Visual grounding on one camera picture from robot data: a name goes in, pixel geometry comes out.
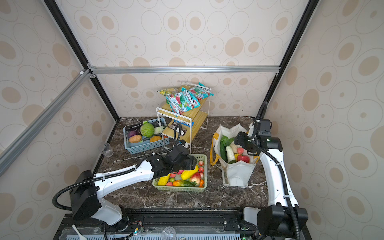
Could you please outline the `red pepper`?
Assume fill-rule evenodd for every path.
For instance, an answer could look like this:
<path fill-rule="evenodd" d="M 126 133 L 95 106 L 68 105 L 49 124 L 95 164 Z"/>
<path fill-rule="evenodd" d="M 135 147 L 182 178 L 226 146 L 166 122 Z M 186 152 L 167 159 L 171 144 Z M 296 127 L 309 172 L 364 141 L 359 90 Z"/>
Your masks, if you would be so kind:
<path fill-rule="evenodd" d="M 243 161 L 245 163 L 250 163 L 250 157 L 249 156 L 244 156 L 244 155 L 238 155 L 237 156 L 237 161 Z"/>

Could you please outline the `green plastic fruit basket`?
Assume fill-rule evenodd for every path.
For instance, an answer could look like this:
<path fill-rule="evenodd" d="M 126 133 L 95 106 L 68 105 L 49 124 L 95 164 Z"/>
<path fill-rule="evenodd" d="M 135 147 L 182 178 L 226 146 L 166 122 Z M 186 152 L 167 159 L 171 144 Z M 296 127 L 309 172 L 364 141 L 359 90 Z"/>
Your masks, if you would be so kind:
<path fill-rule="evenodd" d="M 179 191 L 179 192 L 203 192 L 207 188 L 207 156 L 203 154 L 192 154 L 198 161 L 203 161 L 204 165 L 204 177 L 203 187 L 171 187 L 171 186 L 159 186 L 158 179 L 152 181 L 153 187 L 160 191 Z"/>

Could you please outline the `beige round melon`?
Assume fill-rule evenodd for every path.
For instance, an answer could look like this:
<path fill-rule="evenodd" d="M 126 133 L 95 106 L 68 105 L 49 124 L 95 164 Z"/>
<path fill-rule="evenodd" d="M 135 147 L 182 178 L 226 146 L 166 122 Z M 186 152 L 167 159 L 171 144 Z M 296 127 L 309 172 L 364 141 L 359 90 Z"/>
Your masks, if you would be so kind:
<path fill-rule="evenodd" d="M 235 144 L 230 144 L 230 147 L 232 148 L 232 150 L 233 150 L 233 152 L 234 152 L 234 154 L 236 154 L 238 151 L 237 151 L 237 149 L 238 149 L 238 146 L 237 145 L 235 145 Z"/>

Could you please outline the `leafy green vegetable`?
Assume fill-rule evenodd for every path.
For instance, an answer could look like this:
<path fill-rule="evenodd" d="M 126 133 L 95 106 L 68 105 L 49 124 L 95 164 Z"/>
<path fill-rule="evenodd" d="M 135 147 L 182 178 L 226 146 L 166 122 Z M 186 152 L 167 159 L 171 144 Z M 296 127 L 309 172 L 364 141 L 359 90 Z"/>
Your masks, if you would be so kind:
<path fill-rule="evenodd" d="M 227 146 L 229 146 L 231 143 L 233 143 L 234 142 L 234 139 L 235 138 L 228 138 L 227 136 L 222 136 L 222 138 L 221 138 L 221 143 L 225 146 L 225 147 L 227 147 Z"/>

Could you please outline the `white radish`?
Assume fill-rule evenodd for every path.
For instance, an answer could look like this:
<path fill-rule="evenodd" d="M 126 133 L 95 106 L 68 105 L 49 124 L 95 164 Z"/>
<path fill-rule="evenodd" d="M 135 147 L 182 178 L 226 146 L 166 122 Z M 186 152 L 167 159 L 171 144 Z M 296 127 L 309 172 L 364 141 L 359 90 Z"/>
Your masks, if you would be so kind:
<path fill-rule="evenodd" d="M 228 163 L 229 164 L 236 163 L 237 161 L 236 161 L 236 157 L 235 157 L 235 154 L 234 154 L 234 151 L 233 151 L 232 147 L 227 146 L 226 147 L 226 152 L 227 152 Z"/>

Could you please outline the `green cucumber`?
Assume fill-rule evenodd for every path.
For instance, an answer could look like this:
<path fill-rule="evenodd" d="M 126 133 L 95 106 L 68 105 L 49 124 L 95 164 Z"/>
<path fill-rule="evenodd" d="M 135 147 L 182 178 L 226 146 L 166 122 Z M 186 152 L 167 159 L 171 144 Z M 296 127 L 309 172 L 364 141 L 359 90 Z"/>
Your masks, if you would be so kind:
<path fill-rule="evenodd" d="M 226 152 L 226 147 L 221 143 L 220 141 L 220 154 L 221 158 L 224 160 L 224 162 L 228 162 L 227 160 L 227 152 Z"/>

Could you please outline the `white grocery tote bag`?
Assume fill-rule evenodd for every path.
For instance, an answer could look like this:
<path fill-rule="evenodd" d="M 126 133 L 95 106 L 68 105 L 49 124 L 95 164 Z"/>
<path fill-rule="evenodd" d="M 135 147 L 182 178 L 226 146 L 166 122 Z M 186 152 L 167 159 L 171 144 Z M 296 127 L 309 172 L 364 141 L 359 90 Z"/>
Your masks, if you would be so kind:
<path fill-rule="evenodd" d="M 224 186 L 231 187 L 245 187 L 248 185 L 248 181 L 254 171 L 256 163 L 260 160 L 259 156 L 250 156 L 247 154 L 247 151 L 244 150 L 242 155 L 250 157 L 250 163 L 245 163 L 243 161 L 237 161 L 238 153 L 235 154 L 236 163 L 229 164 L 224 162 L 220 154 L 220 141 L 222 136 L 227 136 L 228 138 L 235 138 L 239 132 L 247 133 L 246 129 L 238 124 L 232 128 L 226 128 L 222 125 L 219 125 L 218 129 L 213 135 L 211 149 L 210 149 L 210 164 L 212 166 L 220 163 L 223 174 L 223 184 Z"/>

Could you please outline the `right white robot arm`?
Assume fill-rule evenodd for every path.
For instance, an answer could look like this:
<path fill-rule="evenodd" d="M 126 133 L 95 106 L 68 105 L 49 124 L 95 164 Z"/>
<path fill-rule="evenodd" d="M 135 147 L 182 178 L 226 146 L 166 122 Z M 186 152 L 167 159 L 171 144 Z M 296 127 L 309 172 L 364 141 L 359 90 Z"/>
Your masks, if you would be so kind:
<path fill-rule="evenodd" d="M 299 240 L 308 220 L 308 212 L 300 208 L 290 187 L 284 165 L 281 140 L 272 137 L 272 122 L 264 118 L 268 102 L 264 101 L 253 118 L 248 133 L 240 132 L 234 143 L 263 164 L 269 191 L 269 205 L 264 209 L 244 208 L 244 220 L 257 227 L 261 239 L 269 236 Z"/>

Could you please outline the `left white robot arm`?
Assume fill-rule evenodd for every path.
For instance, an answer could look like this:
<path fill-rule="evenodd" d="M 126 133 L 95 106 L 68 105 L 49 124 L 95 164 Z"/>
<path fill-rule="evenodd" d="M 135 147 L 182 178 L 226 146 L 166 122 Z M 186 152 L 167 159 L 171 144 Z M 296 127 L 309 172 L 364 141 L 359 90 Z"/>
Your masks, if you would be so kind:
<path fill-rule="evenodd" d="M 76 182 L 58 191 L 52 204 L 61 210 L 72 212 L 73 220 L 89 218 L 109 225 L 113 230 L 122 232 L 130 224 L 123 206 L 115 205 L 105 196 L 127 186 L 167 177 L 180 170 L 194 170 L 197 165 L 195 157 L 180 142 L 182 125 L 177 124 L 174 130 L 175 145 L 158 154 L 143 157 L 139 163 L 113 172 L 93 174 L 82 172 Z"/>

